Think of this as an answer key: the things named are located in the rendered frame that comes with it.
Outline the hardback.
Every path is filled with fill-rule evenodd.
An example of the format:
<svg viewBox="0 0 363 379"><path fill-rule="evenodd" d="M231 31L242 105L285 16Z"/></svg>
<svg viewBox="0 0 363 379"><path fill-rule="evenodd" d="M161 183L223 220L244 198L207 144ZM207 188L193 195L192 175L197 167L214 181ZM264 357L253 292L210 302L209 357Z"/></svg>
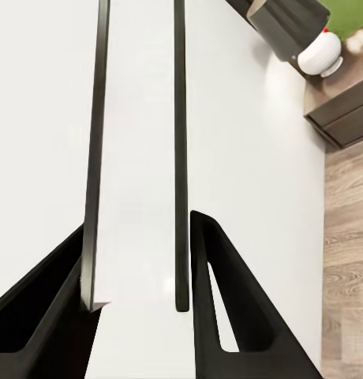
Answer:
<svg viewBox="0 0 363 379"><path fill-rule="evenodd" d="M185 0L99 0L80 313L189 311Z"/></svg>

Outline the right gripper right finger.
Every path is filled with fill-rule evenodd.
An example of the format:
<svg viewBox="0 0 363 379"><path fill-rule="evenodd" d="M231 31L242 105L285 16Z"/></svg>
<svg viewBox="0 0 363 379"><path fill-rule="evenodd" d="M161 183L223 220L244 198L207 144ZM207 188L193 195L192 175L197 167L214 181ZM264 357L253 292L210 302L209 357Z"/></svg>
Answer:
<svg viewBox="0 0 363 379"><path fill-rule="evenodd" d="M196 379L323 379L219 223L190 211ZM211 264L239 352L221 348Z"/></svg>

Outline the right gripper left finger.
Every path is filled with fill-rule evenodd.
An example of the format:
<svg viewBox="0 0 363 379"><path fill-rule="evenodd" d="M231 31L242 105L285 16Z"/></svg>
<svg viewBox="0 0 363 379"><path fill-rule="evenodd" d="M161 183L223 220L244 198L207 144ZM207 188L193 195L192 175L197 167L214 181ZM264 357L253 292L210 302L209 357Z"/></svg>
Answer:
<svg viewBox="0 0 363 379"><path fill-rule="evenodd" d="M102 308L80 313L84 224L0 297L0 379L85 379Z"/></svg>

